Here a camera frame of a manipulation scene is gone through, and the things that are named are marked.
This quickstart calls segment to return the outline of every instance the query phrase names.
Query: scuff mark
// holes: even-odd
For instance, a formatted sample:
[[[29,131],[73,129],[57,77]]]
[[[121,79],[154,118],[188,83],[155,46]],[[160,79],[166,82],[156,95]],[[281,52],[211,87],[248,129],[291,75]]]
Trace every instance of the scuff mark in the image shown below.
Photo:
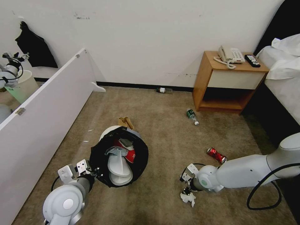
[[[77,14],[77,12],[75,12],[74,17],[76,17],[76,19],[90,19],[89,16],[85,16],[85,15],[79,16],[79,15]]]
[[[165,72],[164,74],[172,74],[172,75],[178,75],[178,76],[189,76],[189,77],[191,77],[191,76],[197,76],[197,74],[194,74],[194,73],[190,73],[190,74],[188,74],[188,73],[167,73],[167,72]]]

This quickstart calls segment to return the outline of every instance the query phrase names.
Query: wooden nightstand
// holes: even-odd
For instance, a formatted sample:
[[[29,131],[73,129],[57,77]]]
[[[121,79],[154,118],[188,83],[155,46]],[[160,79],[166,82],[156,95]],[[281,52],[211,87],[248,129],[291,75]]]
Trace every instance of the wooden nightstand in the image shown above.
[[[203,54],[193,90],[196,110],[241,113],[269,69],[256,59],[261,65],[259,68],[246,61],[229,70],[215,61],[214,56],[218,56],[218,52],[205,51]]]

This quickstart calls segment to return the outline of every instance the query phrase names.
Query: remote control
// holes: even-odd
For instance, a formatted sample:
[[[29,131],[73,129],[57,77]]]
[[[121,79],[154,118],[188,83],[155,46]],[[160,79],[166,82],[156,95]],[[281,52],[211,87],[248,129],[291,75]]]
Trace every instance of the remote control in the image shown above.
[[[252,67],[260,67],[260,64],[253,55],[245,55],[245,59],[250,63]]]

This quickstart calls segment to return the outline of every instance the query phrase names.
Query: white pillow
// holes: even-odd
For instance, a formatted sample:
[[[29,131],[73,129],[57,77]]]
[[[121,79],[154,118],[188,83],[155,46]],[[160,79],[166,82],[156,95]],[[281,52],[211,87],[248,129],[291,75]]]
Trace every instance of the white pillow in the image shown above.
[[[282,40],[274,38],[271,46],[287,54],[300,56],[300,34],[295,34]]]

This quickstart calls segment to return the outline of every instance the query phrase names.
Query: nightstand drawer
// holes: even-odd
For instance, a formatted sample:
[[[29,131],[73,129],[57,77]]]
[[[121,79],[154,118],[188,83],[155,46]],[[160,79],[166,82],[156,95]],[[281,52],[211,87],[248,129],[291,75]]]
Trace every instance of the nightstand drawer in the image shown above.
[[[256,89],[265,73],[213,70],[207,87]]]

